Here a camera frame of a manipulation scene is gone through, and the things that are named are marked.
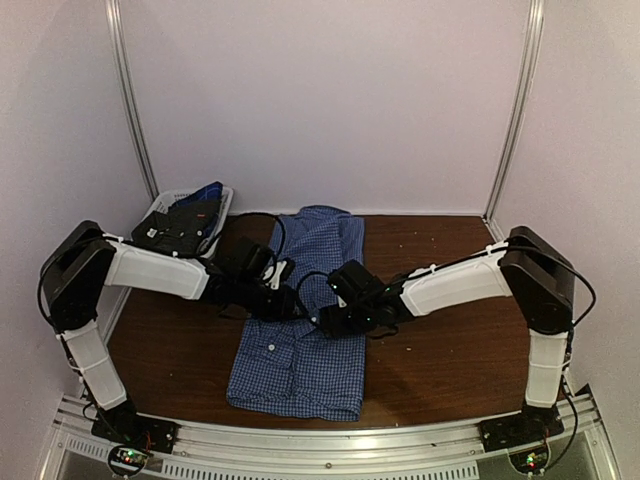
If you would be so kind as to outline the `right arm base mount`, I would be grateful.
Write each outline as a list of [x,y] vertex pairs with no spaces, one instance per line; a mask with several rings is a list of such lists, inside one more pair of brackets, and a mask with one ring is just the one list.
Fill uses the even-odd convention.
[[567,398],[573,414],[574,425],[571,436],[560,453],[553,454],[549,439],[565,431],[559,409],[524,405],[519,413],[483,420],[479,433],[486,453],[508,450],[512,468],[528,478],[544,476],[567,454],[578,430],[579,415],[575,403]]

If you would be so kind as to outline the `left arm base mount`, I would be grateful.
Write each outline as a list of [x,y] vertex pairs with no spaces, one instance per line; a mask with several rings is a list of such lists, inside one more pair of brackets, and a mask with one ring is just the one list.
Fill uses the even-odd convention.
[[155,453],[173,452],[179,426],[169,420],[140,415],[131,400],[105,410],[92,400],[83,408],[83,416],[92,408],[91,434],[108,440],[107,466],[117,478],[129,479],[146,467]]

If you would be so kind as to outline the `blue plaid long sleeve shirt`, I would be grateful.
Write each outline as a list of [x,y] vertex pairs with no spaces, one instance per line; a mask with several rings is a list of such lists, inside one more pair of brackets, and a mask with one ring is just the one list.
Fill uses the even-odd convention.
[[278,416],[355,422],[364,399],[366,340],[328,338],[314,321],[321,308],[337,302],[325,275],[364,260],[364,220],[330,206],[307,206],[282,222],[270,244],[295,262],[286,283],[309,313],[300,320],[246,320],[226,400]]

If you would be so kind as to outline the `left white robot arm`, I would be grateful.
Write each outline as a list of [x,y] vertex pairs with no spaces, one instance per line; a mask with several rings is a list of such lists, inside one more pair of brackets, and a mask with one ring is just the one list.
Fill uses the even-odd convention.
[[42,266],[36,300],[94,403],[108,411],[106,429],[121,443],[133,444],[143,436],[144,424],[123,406],[128,394],[96,323],[103,289],[235,305],[261,320],[285,321],[298,315],[296,291],[285,283],[293,269],[292,260],[278,259],[247,237],[226,255],[190,257],[134,246],[94,221],[83,221]]

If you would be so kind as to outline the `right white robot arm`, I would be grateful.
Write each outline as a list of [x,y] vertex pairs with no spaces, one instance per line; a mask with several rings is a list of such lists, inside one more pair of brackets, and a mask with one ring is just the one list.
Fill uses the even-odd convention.
[[323,307],[315,326],[332,338],[370,333],[414,318],[480,300],[511,297],[529,332],[528,378],[523,412],[513,419],[519,440],[535,440],[551,424],[579,317],[576,282],[584,278],[542,237],[526,226],[466,258],[432,264],[384,283],[361,263],[331,272],[336,303]]

